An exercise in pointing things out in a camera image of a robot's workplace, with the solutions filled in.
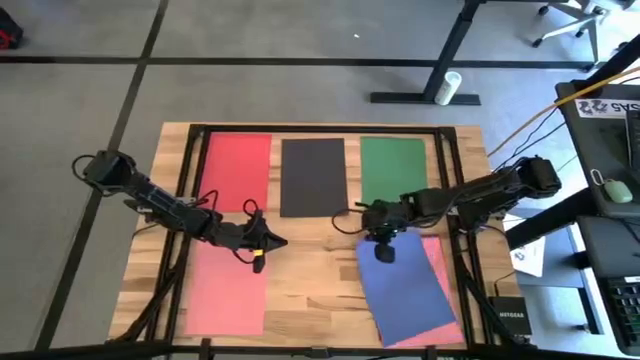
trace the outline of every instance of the computer mouse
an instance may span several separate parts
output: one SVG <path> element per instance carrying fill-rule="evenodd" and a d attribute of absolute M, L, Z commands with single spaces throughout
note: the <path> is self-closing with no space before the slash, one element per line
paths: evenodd
<path fill-rule="evenodd" d="M 607 180 L 604 183 L 604 191 L 614 203 L 624 204 L 633 200 L 633 194 L 629 187 L 622 181 Z"/>

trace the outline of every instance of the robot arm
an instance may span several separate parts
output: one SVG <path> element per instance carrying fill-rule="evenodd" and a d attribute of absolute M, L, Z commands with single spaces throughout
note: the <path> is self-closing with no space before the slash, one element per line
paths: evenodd
<path fill-rule="evenodd" d="M 520 199 L 551 197 L 561 186 L 549 160 L 521 158 L 512 166 L 449 189 L 428 188 L 400 195 L 399 202 L 375 200 L 371 205 L 356 205 L 365 207 L 365 239 L 377 242 L 376 257 L 390 263 L 395 255 L 389 243 L 407 227 L 432 227 L 455 208 L 462 228 L 475 231 L 492 214 L 508 211 Z"/>
<path fill-rule="evenodd" d="M 83 157 L 91 157 L 91 162 L 82 174 L 76 174 L 75 164 Z M 133 200 L 125 200 L 125 204 L 136 212 L 145 211 L 147 217 L 171 231 L 183 231 L 200 241 L 223 246 L 236 252 L 238 249 L 249 249 L 254 253 L 253 271 L 259 273 L 265 264 L 264 254 L 268 251 L 287 245 L 287 241 L 267 227 L 262 211 L 257 209 L 244 225 L 222 222 L 222 214 L 194 205 L 187 204 L 152 183 L 147 176 L 136 170 L 135 161 L 128 155 L 118 151 L 98 151 L 95 156 L 84 155 L 73 164 L 74 174 L 83 182 L 99 190 L 103 196 L 125 193 Z"/>

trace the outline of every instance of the pink paper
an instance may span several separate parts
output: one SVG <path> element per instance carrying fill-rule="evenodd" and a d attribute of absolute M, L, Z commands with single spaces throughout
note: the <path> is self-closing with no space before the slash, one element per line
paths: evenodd
<path fill-rule="evenodd" d="M 447 266 L 444 262 L 440 238 L 437 236 L 425 236 L 422 238 L 422 245 L 424 247 L 424 251 L 427 253 L 427 258 L 429 258 L 431 267 L 433 267 L 433 271 L 438 278 L 438 283 L 440 283 L 444 296 L 449 301 L 449 305 L 453 308 L 453 305 L 451 304 L 451 293 L 449 291 Z M 431 329 L 407 340 L 400 341 L 390 347 L 418 347 L 426 345 L 455 344 L 461 342 L 464 342 L 464 336 L 462 335 L 460 326 L 457 322 L 452 322 L 440 326 L 439 328 Z"/>
<path fill-rule="evenodd" d="M 261 335 L 267 267 L 260 274 L 226 248 L 196 241 L 185 335 Z M 248 250 L 238 254 L 244 259 Z"/>
<path fill-rule="evenodd" d="M 211 135 L 200 196 L 218 190 L 218 212 L 241 212 L 249 198 L 266 208 L 270 152 L 271 135 Z M 199 241 L 194 245 L 185 335 L 262 334 L 267 267 L 254 274 L 252 265 L 240 262 L 227 248 Z M 253 258 L 248 250 L 238 254 Z"/>

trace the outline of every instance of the black desk foot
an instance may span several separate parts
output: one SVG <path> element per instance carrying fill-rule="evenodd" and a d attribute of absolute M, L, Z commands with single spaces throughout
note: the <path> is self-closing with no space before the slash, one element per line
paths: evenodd
<path fill-rule="evenodd" d="M 436 105 L 436 102 L 427 100 L 422 93 L 390 93 L 375 92 L 369 97 L 374 104 L 422 104 Z M 449 105 L 481 105 L 480 96 L 475 94 L 457 94 L 453 95 Z"/>

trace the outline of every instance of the black box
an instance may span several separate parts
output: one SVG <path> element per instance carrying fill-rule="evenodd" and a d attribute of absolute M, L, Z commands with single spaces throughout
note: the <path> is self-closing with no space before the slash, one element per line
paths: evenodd
<path fill-rule="evenodd" d="M 502 323 L 515 336 L 531 338 L 531 324 L 527 305 L 522 297 L 490 297 L 489 301 L 500 316 Z"/>

